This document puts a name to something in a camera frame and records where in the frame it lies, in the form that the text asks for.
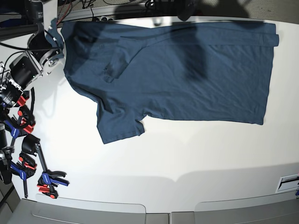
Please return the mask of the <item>top blue red bar clamp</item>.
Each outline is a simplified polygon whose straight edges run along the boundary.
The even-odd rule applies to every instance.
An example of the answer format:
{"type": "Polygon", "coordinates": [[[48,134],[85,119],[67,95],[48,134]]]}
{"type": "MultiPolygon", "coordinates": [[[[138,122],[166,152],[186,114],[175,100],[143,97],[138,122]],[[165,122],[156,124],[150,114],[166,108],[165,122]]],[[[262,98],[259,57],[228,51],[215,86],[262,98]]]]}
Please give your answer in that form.
{"type": "Polygon", "coordinates": [[[27,100],[29,99],[29,91],[24,91],[17,101],[17,105],[22,107],[26,104],[27,100]]]}

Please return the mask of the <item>dark blue T-shirt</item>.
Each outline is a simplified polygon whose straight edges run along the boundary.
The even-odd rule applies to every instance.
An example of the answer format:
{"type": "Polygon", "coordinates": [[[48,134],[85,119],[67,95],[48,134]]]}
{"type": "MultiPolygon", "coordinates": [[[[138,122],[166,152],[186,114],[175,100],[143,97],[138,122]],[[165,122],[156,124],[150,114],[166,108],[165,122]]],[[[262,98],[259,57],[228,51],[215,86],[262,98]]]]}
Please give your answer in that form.
{"type": "Polygon", "coordinates": [[[279,44],[273,23],[68,21],[61,33],[65,77],[97,103],[105,144],[144,133],[146,116],[263,124],[279,44]]]}

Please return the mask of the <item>grey right chair back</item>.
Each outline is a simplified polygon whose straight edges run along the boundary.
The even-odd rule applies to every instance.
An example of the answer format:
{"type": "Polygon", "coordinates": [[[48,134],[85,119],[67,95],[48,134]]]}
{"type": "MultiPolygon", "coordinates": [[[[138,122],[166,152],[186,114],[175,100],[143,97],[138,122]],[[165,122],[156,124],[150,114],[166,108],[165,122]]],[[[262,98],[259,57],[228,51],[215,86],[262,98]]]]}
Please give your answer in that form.
{"type": "Polygon", "coordinates": [[[294,192],[234,200],[201,202],[194,211],[172,212],[171,224],[297,224],[294,192]]]}

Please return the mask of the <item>grey chair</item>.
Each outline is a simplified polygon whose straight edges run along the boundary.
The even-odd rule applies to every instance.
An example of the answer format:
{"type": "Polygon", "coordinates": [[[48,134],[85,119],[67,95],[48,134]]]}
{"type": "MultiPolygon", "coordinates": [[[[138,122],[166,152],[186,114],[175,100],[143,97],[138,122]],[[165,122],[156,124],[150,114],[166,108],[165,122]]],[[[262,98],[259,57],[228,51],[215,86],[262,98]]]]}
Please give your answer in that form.
{"type": "Polygon", "coordinates": [[[194,211],[172,212],[171,224],[297,224],[294,192],[234,200],[201,202],[194,211]]]}
{"type": "Polygon", "coordinates": [[[168,224],[168,214],[84,210],[22,199],[9,224],[168,224]]]}

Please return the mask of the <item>blue red bar clamp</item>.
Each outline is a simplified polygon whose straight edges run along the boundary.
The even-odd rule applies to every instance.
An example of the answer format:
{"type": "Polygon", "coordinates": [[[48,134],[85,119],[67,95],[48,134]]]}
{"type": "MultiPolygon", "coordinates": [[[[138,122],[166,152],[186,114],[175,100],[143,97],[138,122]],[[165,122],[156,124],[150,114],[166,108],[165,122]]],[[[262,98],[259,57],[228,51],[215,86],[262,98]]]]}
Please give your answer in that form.
{"type": "Polygon", "coordinates": [[[43,169],[42,175],[39,178],[37,184],[37,187],[39,188],[39,192],[43,193],[46,196],[49,196],[52,199],[57,199],[58,192],[56,190],[56,187],[58,187],[59,185],[63,185],[63,186],[69,185],[69,182],[64,179],[66,173],[62,171],[50,171],[47,168],[40,143],[36,143],[35,147],[43,169]]]}
{"type": "Polygon", "coordinates": [[[23,181],[24,197],[28,198],[27,179],[32,177],[36,172],[37,164],[29,155],[24,152],[19,154],[19,162],[10,163],[12,174],[19,176],[23,181]]]}
{"type": "Polygon", "coordinates": [[[9,117],[8,112],[9,108],[2,103],[0,105],[0,123],[5,125],[5,130],[10,132],[13,139],[33,132],[35,117],[26,105],[19,107],[18,119],[9,117]]]}
{"type": "Polygon", "coordinates": [[[29,91],[24,91],[17,101],[17,105],[22,107],[26,104],[27,100],[29,99],[29,91]]]}

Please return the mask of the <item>white slotted label plate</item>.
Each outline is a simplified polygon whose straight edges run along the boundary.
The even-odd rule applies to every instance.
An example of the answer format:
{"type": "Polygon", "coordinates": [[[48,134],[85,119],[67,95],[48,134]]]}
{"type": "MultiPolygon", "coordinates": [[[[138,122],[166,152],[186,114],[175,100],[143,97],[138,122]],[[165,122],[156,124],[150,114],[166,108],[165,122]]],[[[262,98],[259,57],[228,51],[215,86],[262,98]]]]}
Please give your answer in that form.
{"type": "Polygon", "coordinates": [[[285,193],[299,189],[299,175],[287,175],[280,177],[276,193],[285,193]]]}

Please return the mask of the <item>bottom blue red bar clamp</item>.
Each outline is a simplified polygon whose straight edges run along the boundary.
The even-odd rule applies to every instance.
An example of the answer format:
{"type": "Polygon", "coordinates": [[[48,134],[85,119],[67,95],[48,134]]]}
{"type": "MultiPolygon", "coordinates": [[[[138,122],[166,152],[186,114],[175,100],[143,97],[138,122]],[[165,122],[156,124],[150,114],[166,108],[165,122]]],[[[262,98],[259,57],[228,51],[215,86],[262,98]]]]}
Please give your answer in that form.
{"type": "Polygon", "coordinates": [[[42,175],[39,178],[37,184],[37,187],[39,188],[39,192],[43,193],[46,196],[49,196],[52,199],[57,199],[58,192],[56,190],[56,187],[58,187],[59,185],[63,185],[63,186],[69,185],[69,182],[64,179],[66,173],[62,171],[50,171],[47,168],[40,143],[36,143],[35,147],[43,169],[42,175]]]}

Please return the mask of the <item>grey left chair back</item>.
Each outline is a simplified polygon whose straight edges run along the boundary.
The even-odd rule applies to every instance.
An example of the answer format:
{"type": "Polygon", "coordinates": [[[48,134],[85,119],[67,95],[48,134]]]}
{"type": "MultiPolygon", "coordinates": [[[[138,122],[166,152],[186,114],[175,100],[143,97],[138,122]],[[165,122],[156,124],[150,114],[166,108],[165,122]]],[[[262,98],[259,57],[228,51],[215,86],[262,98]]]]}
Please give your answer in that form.
{"type": "Polygon", "coordinates": [[[22,199],[9,224],[168,224],[168,214],[84,210],[22,199]]]}

